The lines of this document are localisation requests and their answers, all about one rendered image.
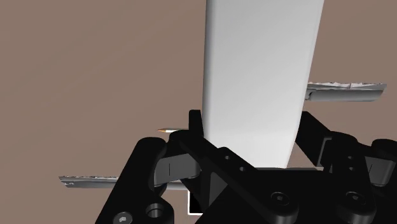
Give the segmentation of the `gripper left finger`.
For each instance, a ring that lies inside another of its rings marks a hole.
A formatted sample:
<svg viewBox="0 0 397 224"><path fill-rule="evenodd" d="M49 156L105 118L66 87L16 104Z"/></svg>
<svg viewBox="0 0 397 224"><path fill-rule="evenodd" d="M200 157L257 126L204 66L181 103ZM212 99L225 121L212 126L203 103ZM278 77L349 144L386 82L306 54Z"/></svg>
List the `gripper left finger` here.
<svg viewBox="0 0 397 224"><path fill-rule="evenodd" d="M174 180L198 200L195 224L295 224L296 197L263 173L206 140L200 111L192 109L188 130L137 142L95 224L174 224L174 209L162 198Z"/></svg>

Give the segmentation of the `white flat slab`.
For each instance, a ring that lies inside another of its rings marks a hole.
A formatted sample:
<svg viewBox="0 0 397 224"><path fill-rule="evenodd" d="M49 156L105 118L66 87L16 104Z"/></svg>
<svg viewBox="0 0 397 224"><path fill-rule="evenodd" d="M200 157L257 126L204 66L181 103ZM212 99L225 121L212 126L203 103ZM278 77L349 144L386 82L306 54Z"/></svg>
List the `white flat slab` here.
<svg viewBox="0 0 397 224"><path fill-rule="evenodd" d="M206 0L204 136L254 167L285 168L324 0Z"/></svg>

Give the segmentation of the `black flat thing, white edge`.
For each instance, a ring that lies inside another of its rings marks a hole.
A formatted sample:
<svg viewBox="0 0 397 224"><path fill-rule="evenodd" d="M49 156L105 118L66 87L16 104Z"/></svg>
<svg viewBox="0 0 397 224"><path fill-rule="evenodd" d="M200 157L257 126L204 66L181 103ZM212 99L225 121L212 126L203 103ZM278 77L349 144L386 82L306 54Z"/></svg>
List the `black flat thing, white edge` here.
<svg viewBox="0 0 397 224"><path fill-rule="evenodd" d="M188 192L187 212L190 216L201 216L203 214L198 200L194 197L192 192Z"/></svg>

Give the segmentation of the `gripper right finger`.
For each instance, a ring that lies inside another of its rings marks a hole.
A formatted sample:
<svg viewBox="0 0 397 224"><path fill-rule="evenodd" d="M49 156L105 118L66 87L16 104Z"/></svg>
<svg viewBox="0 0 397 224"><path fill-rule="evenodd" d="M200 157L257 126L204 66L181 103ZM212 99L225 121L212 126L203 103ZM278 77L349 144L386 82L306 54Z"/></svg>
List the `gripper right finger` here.
<svg viewBox="0 0 397 224"><path fill-rule="evenodd" d="M333 224L397 224L397 141L365 145L304 111L295 143L323 168Z"/></svg>

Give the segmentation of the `grey flat bar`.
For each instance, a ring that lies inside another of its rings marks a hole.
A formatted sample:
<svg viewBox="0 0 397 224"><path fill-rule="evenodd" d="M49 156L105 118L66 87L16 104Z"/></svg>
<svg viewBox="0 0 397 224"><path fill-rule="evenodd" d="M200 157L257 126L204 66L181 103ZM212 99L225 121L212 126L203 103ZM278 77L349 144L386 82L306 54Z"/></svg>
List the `grey flat bar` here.
<svg viewBox="0 0 397 224"><path fill-rule="evenodd" d="M118 176L59 176L67 188L113 188ZM167 190L187 190L180 180L167 183Z"/></svg>
<svg viewBox="0 0 397 224"><path fill-rule="evenodd" d="M382 95L386 87L385 83L309 82L305 100L316 102L372 102Z"/></svg>

